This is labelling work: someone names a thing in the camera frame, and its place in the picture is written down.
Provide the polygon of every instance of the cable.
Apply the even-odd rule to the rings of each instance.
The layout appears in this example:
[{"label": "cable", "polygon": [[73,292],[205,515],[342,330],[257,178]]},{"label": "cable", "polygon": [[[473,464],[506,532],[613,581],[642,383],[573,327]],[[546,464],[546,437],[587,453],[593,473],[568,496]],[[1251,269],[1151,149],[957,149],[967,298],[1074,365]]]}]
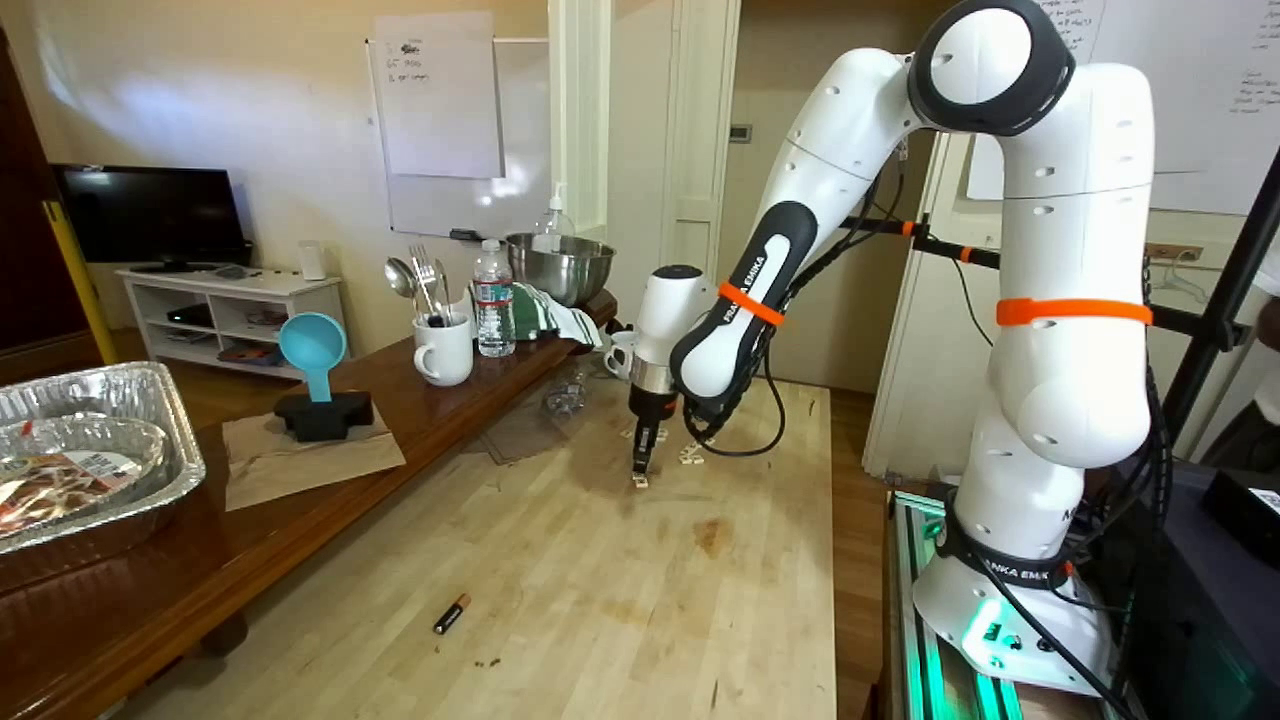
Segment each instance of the cable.
[{"label": "cable", "polygon": [[1123,518],[1123,513],[1133,513],[1146,501],[1146,490],[1149,490],[1149,508],[1156,513],[1156,518],[1170,515],[1173,442],[1170,442],[1170,421],[1165,421],[1165,400],[1159,400],[1159,383],[1156,383],[1151,365],[1149,365],[1149,414],[1151,414],[1151,433],[1149,433],[1146,448],[1137,453],[1137,464],[1129,466],[1122,489],[1108,496],[1105,518],[1088,542],[1105,538]]},{"label": "cable", "polygon": [[[868,219],[874,217],[874,206],[878,210],[886,210],[886,217],[897,217],[897,204],[903,200],[903,178],[909,176],[897,176],[897,188],[891,188],[891,200],[887,200],[887,206],[881,206],[878,204],[878,196],[881,196],[881,178],[886,178],[886,171],[874,178],[874,188],[868,188],[868,196],[863,196],[863,204],[859,204],[859,210],[857,210],[857,219]],[[815,257],[812,264],[803,264],[800,271],[795,271],[795,281],[791,281],[791,289],[790,289],[790,298],[795,298],[800,296],[800,289],[807,283],[807,281],[815,281],[838,257],[845,257],[845,250],[854,250],[854,248],[859,248],[859,244],[868,244],[878,233],[845,233],[826,257]]]},{"label": "cable", "polygon": [[973,313],[973,292],[967,292],[967,274],[965,274],[959,259],[951,259],[951,269],[957,269],[957,281],[959,281],[959,296],[965,296],[965,306],[967,306],[967,323],[985,337],[985,344],[991,344],[987,327],[985,327],[985,323],[976,319],[976,313]]},{"label": "cable", "polygon": [[1040,638],[1074,664],[1074,672],[1086,674],[1086,683],[1122,717],[1122,720],[1137,720],[1133,707],[1123,703],[1123,697],[1116,697],[1101,674],[1094,674],[1086,666],[1086,661],[1077,652],[1069,652],[1063,638],[1056,638],[985,563],[973,563],[976,573],[987,576],[987,585],[1040,630]]},{"label": "cable", "polygon": [[771,337],[759,340],[759,369],[765,369],[765,383],[769,383],[769,397],[771,397],[771,409],[776,409],[776,433],[771,433],[771,440],[759,442],[759,448],[716,448],[716,442],[710,442],[702,433],[694,433],[694,426],[687,426],[687,414],[683,414],[687,437],[694,437],[706,453],[712,453],[712,454],[765,454],[765,453],[771,453],[771,448],[790,437],[790,402],[785,402],[785,397],[779,397],[779,387],[776,387],[776,381],[771,381],[769,348],[771,348]]}]

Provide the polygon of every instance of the white cabinet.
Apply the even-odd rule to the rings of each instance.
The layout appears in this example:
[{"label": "white cabinet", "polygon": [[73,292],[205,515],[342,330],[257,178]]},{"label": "white cabinet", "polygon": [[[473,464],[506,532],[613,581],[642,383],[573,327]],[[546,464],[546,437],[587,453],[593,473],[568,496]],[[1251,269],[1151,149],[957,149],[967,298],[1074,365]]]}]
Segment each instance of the white cabinet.
[{"label": "white cabinet", "polygon": [[257,374],[298,373],[281,354],[281,323],[328,313],[344,323],[342,281],[122,271],[148,354]]}]

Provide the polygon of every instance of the tv screen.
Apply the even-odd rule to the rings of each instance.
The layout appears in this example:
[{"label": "tv screen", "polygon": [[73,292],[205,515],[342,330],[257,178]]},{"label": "tv screen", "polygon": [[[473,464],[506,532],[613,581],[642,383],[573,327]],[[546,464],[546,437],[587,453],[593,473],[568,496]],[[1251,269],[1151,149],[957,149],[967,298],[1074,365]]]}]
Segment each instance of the tv screen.
[{"label": "tv screen", "polygon": [[56,162],[56,178],[94,264],[189,271],[254,259],[222,169]]}]

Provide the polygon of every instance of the white object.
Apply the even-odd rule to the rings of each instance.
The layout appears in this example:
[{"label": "white object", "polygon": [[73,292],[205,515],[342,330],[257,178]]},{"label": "white object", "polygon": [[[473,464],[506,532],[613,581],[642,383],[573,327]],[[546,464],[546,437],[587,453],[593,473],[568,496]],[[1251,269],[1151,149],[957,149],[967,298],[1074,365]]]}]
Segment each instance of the white object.
[{"label": "white object", "polygon": [[532,233],[532,250],[555,257],[562,241],[573,237],[573,219],[565,210],[565,188],[555,183],[555,196],[550,204],[546,225]]},{"label": "white object", "polygon": [[458,387],[458,383],[465,383],[473,374],[473,369],[476,369],[473,323],[442,319],[442,315],[415,315],[413,337],[415,337],[413,369],[427,383]]},{"label": "white object", "polygon": [[[342,281],[216,271],[122,271],[148,354],[254,374],[300,381],[281,358],[281,323],[325,313],[344,323]],[[173,323],[177,306],[209,306],[212,323]]]},{"label": "white object", "polygon": [[487,237],[476,250],[473,271],[473,319],[482,354],[513,354],[517,353],[517,289],[509,250],[498,237]]},{"label": "white object", "polygon": [[[1001,298],[1140,302],[1140,250],[1151,193],[1151,92],[1122,63],[1077,67],[1032,128],[1005,137]],[[1052,559],[1086,490],[1086,466],[1116,464],[1149,437],[1146,323],[1069,315],[1007,323],[991,348],[967,466],[957,490],[965,537],[1011,559]],[[1005,613],[1018,647],[973,636],[991,581],[941,557],[914,586],[934,630],[987,674],[1086,692],[1038,626]],[[1094,596],[1018,586],[1021,602],[1108,683],[1114,636]]]},{"label": "white object", "polygon": [[555,296],[550,296],[532,283],[520,283],[520,281],[517,281],[517,289],[532,298],[539,330],[555,330],[562,340],[587,344],[587,348],[605,344],[601,323],[583,306],[568,306]]},{"label": "white object", "polygon": [[928,57],[937,86],[951,105],[987,105],[1018,83],[1032,58],[1032,32],[1001,7],[965,16]]},{"label": "white object", "polygon": [[333,269],[328,269],[328,248],[320,241],[300,241],[298,244],[298,274],[300,281],[325,281]]},{"label": "white object", "polygon": [[687,264],[664,264],[649,274],[634,340],[638,387],[672,393],[672,348],[710,302],[712,289]]}]

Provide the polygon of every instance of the wall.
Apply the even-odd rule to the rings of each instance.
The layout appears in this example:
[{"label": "wall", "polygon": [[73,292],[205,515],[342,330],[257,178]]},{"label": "wall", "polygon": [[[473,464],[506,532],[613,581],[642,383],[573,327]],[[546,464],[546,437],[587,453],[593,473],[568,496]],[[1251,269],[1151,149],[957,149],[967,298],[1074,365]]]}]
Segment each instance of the wall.
[{"label": "wall", "polygon": [[[847,46],[909,53],[941,7],[944,0],[744,0],[731,122],[747,122],[753,138],[729,145],[723,271],[753,237],[771,156],[826,67]],[[914,217],[923,162],[928,138],[918,137],[914,153],[886,169],[881,200],[903,178],[897,210]],[[807,283],[776,337],[776,374],[878,393],[899,271],[903,244],[878,241]]]},{"label": "wall", "polygon": [[[410,327],[379,264],[424,244],[389,233],[365,36],[371,16],[498,12],[546,36],[546,0],[8,0],[0,23],[47,158],[234,169],[264,269],[320,241],[344,274],[358,353]],[[473,248],[427,241],[458,274]],[[97,269],[125,315],[113,269]]]}]

